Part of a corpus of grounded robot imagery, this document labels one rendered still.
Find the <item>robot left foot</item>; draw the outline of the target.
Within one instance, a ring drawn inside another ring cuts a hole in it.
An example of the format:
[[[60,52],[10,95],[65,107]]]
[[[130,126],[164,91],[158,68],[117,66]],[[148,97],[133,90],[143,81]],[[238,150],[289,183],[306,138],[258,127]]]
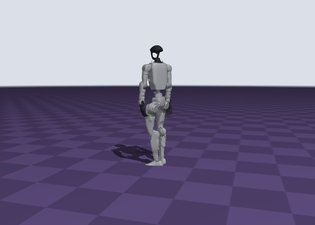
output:
[[[158,160],[157,162],[154,162],[154,160],[150,163],[147,163],[145,165],[158,165],[158,166],[162,166],[163,165],[163,162],[161,160]]]

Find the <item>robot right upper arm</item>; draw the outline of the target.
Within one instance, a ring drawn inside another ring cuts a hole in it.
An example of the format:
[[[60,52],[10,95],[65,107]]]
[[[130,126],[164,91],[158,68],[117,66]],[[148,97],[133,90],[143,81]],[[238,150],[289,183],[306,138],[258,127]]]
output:
[[[172,66],[167,64],[167,85],[166,88],[171,87],[172,83],[171,83],[171,70],[172,70]]]

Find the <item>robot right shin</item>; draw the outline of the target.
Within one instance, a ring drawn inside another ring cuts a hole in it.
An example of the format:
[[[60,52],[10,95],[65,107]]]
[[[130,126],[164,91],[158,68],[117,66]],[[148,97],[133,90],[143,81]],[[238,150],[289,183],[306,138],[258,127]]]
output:
[[[165,129],[165,128],[164,128]],[[164,158],[164,147],[166,143],[166,129],[165,129],[165,135],[159,137],[159,158]]]

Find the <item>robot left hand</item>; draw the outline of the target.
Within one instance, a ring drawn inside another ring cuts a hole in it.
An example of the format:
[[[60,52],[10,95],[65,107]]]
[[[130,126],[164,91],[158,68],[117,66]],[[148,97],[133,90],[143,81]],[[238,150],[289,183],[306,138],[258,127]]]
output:
[[[142,100],[141,101],[141,105],[139,105],[140,106],[140,111],[141,111],[141,113],[142,113],[142,115],[144,116],[144,117],[147,117],[148,115],[146,114],[146,112],[145,112],[145,108],[144,108],[144,101]]]

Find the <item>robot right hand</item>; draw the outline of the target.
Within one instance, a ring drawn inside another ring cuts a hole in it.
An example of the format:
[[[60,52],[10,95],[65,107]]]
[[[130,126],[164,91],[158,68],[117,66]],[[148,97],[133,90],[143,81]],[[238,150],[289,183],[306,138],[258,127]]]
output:
[[[169,102],[169,107],[168,107],[168,109],[166,109],[166,113],[165,113],[165,115],[167,114],[167,116],[168,116],[168,114],[169,115],[172,114],[172,106],[170,104],[171,104],[171,99],[170,99],[170,102]]]

